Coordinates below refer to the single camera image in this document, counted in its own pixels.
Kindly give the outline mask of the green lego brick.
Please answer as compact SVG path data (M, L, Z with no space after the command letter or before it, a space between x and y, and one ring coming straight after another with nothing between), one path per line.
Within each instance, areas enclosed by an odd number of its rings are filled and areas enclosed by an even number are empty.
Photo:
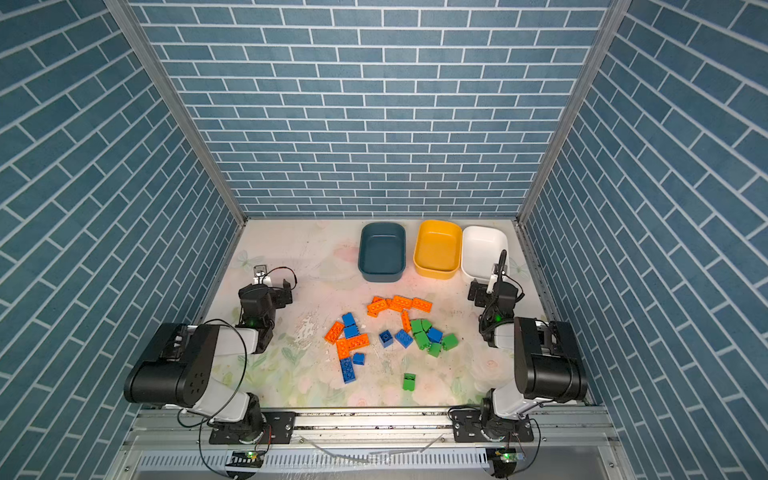
M431 343L428 349L428 354L434 358L438 358L442 352L442 345L439 343Z
M415 332L413 334L413 337L420 350L425 350L430 348L431 341L423 331Z
M459 340L455 334L448 334L442 338L441 345L444 351L450 351L456 348L459 344Z
M432 327L432 323L427 319L413 319L410 321L411 331L413 333L424 332L427 333Z
M405 373L403 375L403 389L405 391L413 392L416 386L416 375L412 373Z

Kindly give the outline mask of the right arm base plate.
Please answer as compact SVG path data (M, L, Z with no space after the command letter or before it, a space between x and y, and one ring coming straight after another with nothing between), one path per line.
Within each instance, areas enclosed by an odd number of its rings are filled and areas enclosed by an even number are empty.
M458 406L447 411L457 443L510 442L534 440L531 424L524 420L502 419L479 407Z

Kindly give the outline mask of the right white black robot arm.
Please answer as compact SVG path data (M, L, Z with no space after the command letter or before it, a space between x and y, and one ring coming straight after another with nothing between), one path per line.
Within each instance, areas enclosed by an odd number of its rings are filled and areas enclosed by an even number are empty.
M529 412L549 403L582 401L588 375L572 326L520 317L514 309L525 296L506 272L502 250L486 283L471 282L468 299L482 312L478 331L492 348L513 352L513 381L492 388L480 406L479 429L491 441L532 439Z

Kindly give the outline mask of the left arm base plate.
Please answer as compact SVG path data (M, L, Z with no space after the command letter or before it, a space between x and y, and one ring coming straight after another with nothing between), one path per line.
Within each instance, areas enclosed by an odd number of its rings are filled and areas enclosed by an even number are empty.
M211 445L289 444L297 414L293 411L260 411L238 422L213 422Z

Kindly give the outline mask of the dark teal plastic bin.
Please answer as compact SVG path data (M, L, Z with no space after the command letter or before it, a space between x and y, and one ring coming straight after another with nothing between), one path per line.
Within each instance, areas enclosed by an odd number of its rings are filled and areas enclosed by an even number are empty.
M393 222L374 222L363 227L358 269L367 282L393 283L406 267L406 232Z

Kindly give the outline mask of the white plastic bin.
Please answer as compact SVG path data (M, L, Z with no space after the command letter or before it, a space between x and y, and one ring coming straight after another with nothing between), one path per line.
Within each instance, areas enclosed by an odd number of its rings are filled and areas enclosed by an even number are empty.
M501 230L468 226L462 233L461 273L465 281L487 283L502 250L509 248Z

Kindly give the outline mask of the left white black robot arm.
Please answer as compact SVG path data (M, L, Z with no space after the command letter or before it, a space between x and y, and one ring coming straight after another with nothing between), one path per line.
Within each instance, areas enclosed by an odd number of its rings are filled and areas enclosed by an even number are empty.
M233 325L221 319L200 325L163 323L140 355L124 384L134 404L174 405L201 417L198 428L211 428L212 445L289 444L296 415L265 413L257 395L242 389L245 376L229 387L212 378L214 361L240 355L243 365L263 354L273 338L276 312L293 302L298 278L280 286L264 265L238 291L240 310Z

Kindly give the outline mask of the long blue lego brick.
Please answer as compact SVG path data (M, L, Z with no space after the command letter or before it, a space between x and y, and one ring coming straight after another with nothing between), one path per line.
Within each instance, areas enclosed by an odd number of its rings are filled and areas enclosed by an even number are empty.
M340 361L340 368L342 373L343 382L349 384L356 380L354 372L354 363L351 357L342 358Z

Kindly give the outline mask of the yellow plastic bin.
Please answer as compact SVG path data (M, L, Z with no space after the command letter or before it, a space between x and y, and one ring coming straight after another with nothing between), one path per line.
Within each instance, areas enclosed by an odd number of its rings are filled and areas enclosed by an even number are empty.
M449 280L459 270L462 228L452 222L425 220L419 228L413 254L416 272L423 277Z

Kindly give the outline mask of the aluminium front rail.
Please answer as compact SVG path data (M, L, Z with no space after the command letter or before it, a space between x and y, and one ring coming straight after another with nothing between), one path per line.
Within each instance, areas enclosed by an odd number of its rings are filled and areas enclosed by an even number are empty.
M475 408L371 407L371 408L265 408L271 445L279 448L422 447L474 444L490 446L608 447L619 435L603 407L546 404L529 413L516 435L499 427L483 428Z

